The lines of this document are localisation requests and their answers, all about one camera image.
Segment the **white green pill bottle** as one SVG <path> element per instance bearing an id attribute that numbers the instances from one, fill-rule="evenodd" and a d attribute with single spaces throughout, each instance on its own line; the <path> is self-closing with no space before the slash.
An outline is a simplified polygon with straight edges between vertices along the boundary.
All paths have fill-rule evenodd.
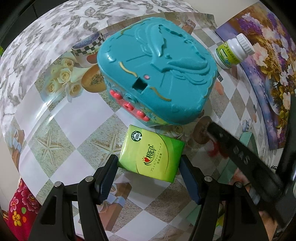
<path id="1" fill-rule="evenodd" d="M 222 69 L 230 69 L 243 62 L 248 56 L 255 53 L 254 47 L 247 37 L 240 33 L 216 48 L 214 59 Z"/>

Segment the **teal plastic toy box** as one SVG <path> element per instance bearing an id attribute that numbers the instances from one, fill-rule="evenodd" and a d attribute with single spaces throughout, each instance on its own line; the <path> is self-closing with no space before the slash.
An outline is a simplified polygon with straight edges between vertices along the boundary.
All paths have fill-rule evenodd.
<path id="1" fill-rule="evenodd" d="M 111 35 L 97 63 L 110 96 L 146 126 L 193 122 L 218 74 L 215 60 L 201 43 L 157 17 Z"/>

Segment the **grey floral tablecloth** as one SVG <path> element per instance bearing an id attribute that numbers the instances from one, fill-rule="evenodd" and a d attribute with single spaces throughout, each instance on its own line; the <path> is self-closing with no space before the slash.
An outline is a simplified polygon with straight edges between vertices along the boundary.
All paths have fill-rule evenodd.
<path id="1" fill-rule="evenodd" d="M 1 56 L 1 129 L 45 69 L 80 40 L 115 23 L 162 12 L 196 12 L 185 1 L 67 1 L 24 29 Z"/>

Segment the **red floral cushion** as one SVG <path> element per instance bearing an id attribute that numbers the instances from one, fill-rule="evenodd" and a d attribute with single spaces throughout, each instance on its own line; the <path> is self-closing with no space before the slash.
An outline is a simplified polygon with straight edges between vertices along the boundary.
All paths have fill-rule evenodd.
<path id="1" fill-rule="evenodd" d="M 20 178 L 18 188 L 8 207 L 4 221 L 17 240 L 28 240 L 41 204 Z"/>

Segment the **floral painting canvas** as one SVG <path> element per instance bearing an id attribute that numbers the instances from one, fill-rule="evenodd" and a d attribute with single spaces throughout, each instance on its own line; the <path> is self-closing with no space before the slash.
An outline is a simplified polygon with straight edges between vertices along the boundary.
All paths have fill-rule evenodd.
<path id="1" fill-rule="evenodd" d="M 295 42 L 263 3 L 244 9 L 216 33 L 227 41 L 243 33 L 255 53 L 241 62 L 258 99 L 270 149 L 285 145 L 291 97 L 295 95 Z"/>

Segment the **green tissue pack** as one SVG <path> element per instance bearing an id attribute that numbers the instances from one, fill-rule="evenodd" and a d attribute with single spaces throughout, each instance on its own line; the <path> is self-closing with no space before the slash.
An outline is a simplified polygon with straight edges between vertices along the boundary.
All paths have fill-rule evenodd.
<path id="1" fill-rule="evenodd" d="M 173 183 L 185 143 L 130 125 L 118 166 L 128 171 Z"/>

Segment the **patterned plastic table cover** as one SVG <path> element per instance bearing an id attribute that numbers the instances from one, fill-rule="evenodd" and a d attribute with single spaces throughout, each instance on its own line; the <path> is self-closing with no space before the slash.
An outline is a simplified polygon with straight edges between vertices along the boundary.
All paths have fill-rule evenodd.
<path id="1" fill-rule="evenodd" d="M 162 18 L 188 30 L 210 52 L 223 43 L 214 17 L 201 13 L 162 13 Z M 105 38 L 134 23 L 127 19 L 101 31 Z M 73 45 L 49 64 L 18 105 L 4 130 L 13 162 L 31 193 L 42 205 L 53 183 L 79 182 L 119 154 L 130 125 L 142 123 L 113 101 L 96 67 L 81 68 L 72 58 Z M 240 137 L 252 132 L 259 156 L 275 164 L 279 151 L 269 148 L 263 114 L 241 65 L 220 70 L 205 111 L 180 126 L 155 126 L 153 131 L 185 142 L 185 154 L 202 171 L 219 180 L 232 177 L 230 162 L 210 157 L 212 142 L 201 143 L 199 128 L 212 119 Z M 173 183 L 119 169 L 108 200 L 98 208 L 111 240 L 184 240 L 197 209 L 181 176 Z"/>

